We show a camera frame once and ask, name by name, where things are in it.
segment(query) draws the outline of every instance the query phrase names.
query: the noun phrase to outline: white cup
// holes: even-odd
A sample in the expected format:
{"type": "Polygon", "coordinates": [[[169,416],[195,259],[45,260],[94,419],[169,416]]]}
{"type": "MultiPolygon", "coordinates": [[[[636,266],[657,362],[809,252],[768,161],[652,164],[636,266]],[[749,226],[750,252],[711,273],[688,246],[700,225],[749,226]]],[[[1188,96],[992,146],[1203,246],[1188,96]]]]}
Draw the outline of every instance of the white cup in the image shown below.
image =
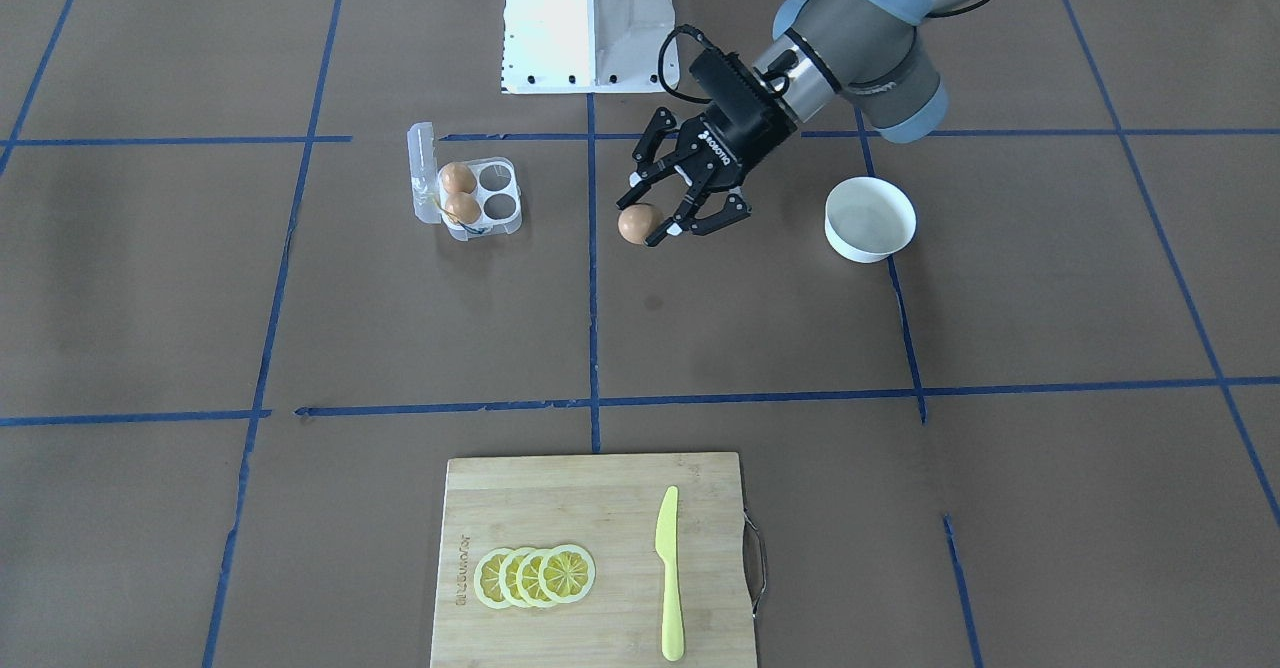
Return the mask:
{"type": "Polygon", "coordinates": [[[915,235],[915,209],[897,186],[873,177],[841,180],[827,195],[827,243],[850,261],[873,264],[915,235]]]}

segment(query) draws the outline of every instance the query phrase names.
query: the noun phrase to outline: egg carton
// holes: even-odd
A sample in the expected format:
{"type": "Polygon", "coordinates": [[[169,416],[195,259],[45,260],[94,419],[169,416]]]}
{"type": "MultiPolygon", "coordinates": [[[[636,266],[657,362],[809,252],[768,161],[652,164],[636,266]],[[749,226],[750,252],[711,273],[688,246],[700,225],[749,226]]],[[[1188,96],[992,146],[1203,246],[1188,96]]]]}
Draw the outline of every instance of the egg carton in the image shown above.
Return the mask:
{"type": "Polygon", "coordinates": [[[408,129],[408,171],[413,192],[413,214],[420,221],[444,223],[457,241],[471,241],[484,235],[512,234],[520,229],[520,184],[516,166],[506,157],[481,157],[479,161],[461,161],[476,177],[472,197],[480,203],[480,218],[471,225],[461,225],[442,211],[447,195],[440,189],[439,170],[435,165],[435,131],[430,122],[408,129]]]}

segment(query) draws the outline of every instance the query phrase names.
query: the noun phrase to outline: sliced lemon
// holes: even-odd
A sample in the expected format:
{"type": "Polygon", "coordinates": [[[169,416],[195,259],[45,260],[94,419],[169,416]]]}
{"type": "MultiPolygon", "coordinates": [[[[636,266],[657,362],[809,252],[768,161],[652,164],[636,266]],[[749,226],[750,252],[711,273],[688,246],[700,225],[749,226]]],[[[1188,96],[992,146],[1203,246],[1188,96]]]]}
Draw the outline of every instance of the sliced lemon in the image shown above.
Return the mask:
{"type": "Polygon", "coordinates": [[[520,598],[520,562],[525,559],[526,555],[532,553],[534,548],[524,546],[517,548],[507,554],[502,559],[502,566],[498,567],[498,572],[502,573],[502,582],[498,585],[498,590],[502,592],[503,600],[515,605],[516,608],[530,608],[529,601],[520,598]]]}
{"type": "Polygon", "coordinates": [[[595,561],[585,548],[558,545],[545,552],[538,586],[556,603],[577,603],[595,585],[595,561]]]}
{"type": "Polygon", "coordinates": [[[520,598],[536,608],[556,605],[556,601],[543,591],[541,581],[538,580],[539,569],[549,553],[549,550],[535,550],[525,555],[520,561],[520,568],[516,569],[516,587],[520,591],[520,598]]]}
{"type": "Polygon", "coordinates": [[[502,598],[502,561],[511,555],[509,548],[495,548],[489,550],[476,563],[475,573],[471,576],[471,586],[480,603],[494,609],[511,608],[512,604],[502,598]]]}

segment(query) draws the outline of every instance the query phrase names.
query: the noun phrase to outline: knife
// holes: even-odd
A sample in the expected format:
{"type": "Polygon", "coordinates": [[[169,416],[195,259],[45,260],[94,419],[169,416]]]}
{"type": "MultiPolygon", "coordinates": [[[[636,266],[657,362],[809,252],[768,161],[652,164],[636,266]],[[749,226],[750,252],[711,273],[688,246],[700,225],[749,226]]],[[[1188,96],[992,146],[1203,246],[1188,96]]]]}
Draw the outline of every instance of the knife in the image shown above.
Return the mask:
{"type": "Polygon", "coordinates": [[[662,656],[680,660],[685,655],[685,618],[680,610],[680,571],[676,567],[676,502],[680,489],[668,486],[658,509],[658,530],[653,549],[666,568],[662,590],[662,656]]]}

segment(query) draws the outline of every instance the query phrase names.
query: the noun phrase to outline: cutting board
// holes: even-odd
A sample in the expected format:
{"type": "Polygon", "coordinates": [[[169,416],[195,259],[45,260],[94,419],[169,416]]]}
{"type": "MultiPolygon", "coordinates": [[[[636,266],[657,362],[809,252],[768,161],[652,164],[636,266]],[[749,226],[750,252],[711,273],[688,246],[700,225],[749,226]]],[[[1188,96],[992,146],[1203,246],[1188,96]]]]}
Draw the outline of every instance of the cutting board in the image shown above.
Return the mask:
{"type": "Polygon", "coordinates": [[[666,667],[663,567],[654,527],[680,488],[678,665],[755,668],[742,572],[742,482],[736,453],[449,459],[440,531],[433,668],[666,667]],[[575,543],[595,559],[579,603],[485,608],[475,562],[494,548],[575,543]]]}

